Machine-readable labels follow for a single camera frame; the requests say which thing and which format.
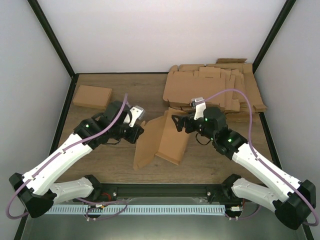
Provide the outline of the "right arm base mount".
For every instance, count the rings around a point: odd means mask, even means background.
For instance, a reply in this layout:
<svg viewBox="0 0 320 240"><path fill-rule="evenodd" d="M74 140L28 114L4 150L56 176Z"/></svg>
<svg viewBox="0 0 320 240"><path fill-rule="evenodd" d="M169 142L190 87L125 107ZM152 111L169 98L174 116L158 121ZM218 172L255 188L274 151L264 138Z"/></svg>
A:
<svg viewBox="0 0 320 240"><path fill-rule="evenodd" d="M243 202L244 198L237 197L231 187L233 182L224 181L220 184L210 184L205 188L206 197L208 203L217 202L223 205L227 204L240 204Z"/></svg>

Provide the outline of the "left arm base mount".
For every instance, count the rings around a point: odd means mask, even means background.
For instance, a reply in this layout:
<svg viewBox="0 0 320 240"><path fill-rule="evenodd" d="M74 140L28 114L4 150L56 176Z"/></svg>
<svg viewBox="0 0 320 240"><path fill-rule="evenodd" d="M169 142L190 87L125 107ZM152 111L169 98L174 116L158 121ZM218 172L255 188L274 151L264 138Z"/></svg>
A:
<svg viewBox="0 0 320 240"><path fill-rule="evenodd" d="M87 197L80 197L85 201L99 203L117 200L117 197L113 195L113 192L109 190L104 184L100 183L99 180L92 174L85 175L77 181L82 181L92 188L91 193Z"/></svg>

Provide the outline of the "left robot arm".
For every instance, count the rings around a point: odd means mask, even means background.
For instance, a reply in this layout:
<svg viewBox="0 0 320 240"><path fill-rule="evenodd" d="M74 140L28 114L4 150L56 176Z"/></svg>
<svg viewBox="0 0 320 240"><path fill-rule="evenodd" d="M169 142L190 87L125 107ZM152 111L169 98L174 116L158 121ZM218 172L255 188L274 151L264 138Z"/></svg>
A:
<svg viewBox="0 0 320 240"><path fill-rule="evenodd" d="M102 196L102 185L92 174L63 183L56 180L94 149L109 144L109 140L119 143L124 139L135 144L144 132L136 121L144 113L140 106L113 101L104 112L82 120L67 140L38 166L24 174L14 173L9 182L27 214L38 218L52 206L77 198L97 202Z"/></svg>

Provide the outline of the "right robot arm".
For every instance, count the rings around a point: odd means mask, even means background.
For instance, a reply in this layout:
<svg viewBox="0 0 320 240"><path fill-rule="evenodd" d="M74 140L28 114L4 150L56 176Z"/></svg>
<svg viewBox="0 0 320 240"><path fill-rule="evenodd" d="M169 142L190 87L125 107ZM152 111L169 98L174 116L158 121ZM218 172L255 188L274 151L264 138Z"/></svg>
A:
<svg viewBox="0 0 320 240"><path fill-rule="evenodd" d="M274 212L277 219L292 230L305 224L306 218L315 211L315 185L289 175L261 155L245 137L228 127L219 108L208 107L201 114L172 115L171 118L178 132L196 132L206 137L218 153L264 183L261 186L233 175L235 180L222 188L225 200L242 198L255 202Z"/></svg>

